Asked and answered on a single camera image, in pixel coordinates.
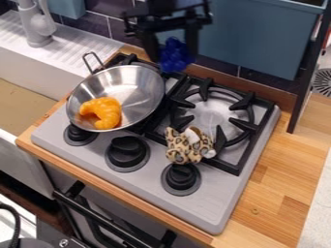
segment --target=blue object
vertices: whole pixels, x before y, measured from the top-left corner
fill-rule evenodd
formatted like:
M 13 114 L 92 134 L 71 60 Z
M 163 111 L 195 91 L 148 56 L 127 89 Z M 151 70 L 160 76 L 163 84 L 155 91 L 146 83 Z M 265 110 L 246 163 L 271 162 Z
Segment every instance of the blue object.
M 181 72 L 195 59 L 189 54 L 185 43 L 174 37 L 165 41 L 165 47 L 161 48 L 161 69 L 165 73 Z
M 213 23 L 199 33 L 199 54 L 294 79 L 317 18 L 327 4 L 289 0 L 212 0 Z M 160 33 L 184 38 L 182 30 Z
M 47 3 L 52 13 L 72 19 L 78 19 L 86 13 L 84 0 L 48 0 Z

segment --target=gray cabinet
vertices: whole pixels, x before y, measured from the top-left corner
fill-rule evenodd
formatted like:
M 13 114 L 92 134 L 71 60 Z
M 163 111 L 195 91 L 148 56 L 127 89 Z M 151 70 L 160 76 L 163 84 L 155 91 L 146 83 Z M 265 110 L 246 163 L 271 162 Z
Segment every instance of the gray cabinet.
M 280 78 L 294 79 L 321 6 L 290 0 L 213 0 L 213 24 L 200 32 L 199 53 Z M 164 32 L 183 37 L 181 31 Z

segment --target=leopard plush toy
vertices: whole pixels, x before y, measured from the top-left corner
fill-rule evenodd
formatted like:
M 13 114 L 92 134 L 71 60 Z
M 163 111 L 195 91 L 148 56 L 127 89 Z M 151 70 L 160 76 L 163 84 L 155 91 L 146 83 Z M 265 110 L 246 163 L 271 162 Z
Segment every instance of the leopard plush toy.
M 165 155 L 174 164 L 195 164 L 202 158 L 210 159 L 216 156 L 212 139 L 196 127 L 189 127 L 181 134 L 167 127 L 165 139 L 168 147 Z

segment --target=floor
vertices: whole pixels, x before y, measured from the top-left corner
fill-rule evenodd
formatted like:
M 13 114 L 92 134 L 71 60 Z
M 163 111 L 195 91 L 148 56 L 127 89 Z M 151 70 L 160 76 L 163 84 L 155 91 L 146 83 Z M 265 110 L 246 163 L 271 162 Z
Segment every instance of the floor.
M 320 68 L 331 68 L 331 46 L 319 59 Z M 331 147 L 331 98 L 313 93 L 295 135 Z M 316 188 L 312 206 L 297 248 L 329 248 L 331 233 L 331 149 Z

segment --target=wooden countertop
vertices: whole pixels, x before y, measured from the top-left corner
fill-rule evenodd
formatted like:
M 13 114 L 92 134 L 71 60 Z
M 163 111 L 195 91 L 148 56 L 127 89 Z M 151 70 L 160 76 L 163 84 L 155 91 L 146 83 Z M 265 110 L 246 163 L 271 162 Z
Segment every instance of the wooden countertop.
M 135 52 L 138 56 L 146 58 L 145 54 L 137 48 L 124 46 L 120 51 L 124 53 Z M 245 86 L 246 90 L 257 88 L 257 91 L 261 92 L 257 94 L 264 97 L 279 94 L 277 97 L 282 99 L 283 102 L 280 103 L 280 106 L 283 109 L 290 109 L 293 103 L 293 96 L 288 95 L 288 93 L 266 89 L 263 86 L 250 85 L 248 81 L 238 81 L 237 77 L 225 76 L 198 66 L 193 66 L 188 71 L 200 72 L 202 77 L 212 74 L 217 82 L 225 81 L 226 84 L 231 84 L 231 80 L 233 80 L 231 85 L 239 85 L 238 88 Z M 290 117 L 288 112 L 282 112 L 281 119 L 268 141 L 224 232 L 214 236 L 34 145 L 31 142 L 32 132 L 65 102 L 66 98 L 22 133 L 16 140 L 16 144 L 57 169 L 76 177 L 99 191 L 112 195 L 126 205 L 205 246 L 222 248 L 296 246 L 328 147 L 316 140 L 286 133 L 286 126 Z

